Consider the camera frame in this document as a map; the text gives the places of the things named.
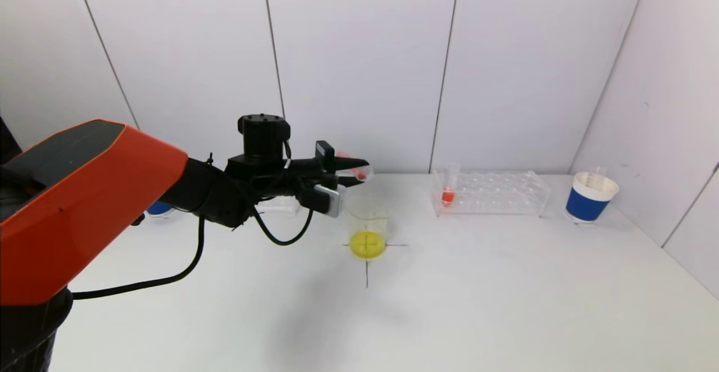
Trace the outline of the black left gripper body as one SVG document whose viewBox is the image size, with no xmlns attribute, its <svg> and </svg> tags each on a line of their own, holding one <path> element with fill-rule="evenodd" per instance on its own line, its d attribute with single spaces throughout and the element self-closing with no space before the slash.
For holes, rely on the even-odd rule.
<svg viewBox="0 0 719 372">
<path fill-rule="evenodd" d="M 289 194 L 314 190 L 317 185 L 320 191 L 339 193 L 334 147 L 325 140 L 318 140 L 314 146 L 314 156 L 305 159 L 293 159 L 292 150 L 288 150 Z"/>
</svg>

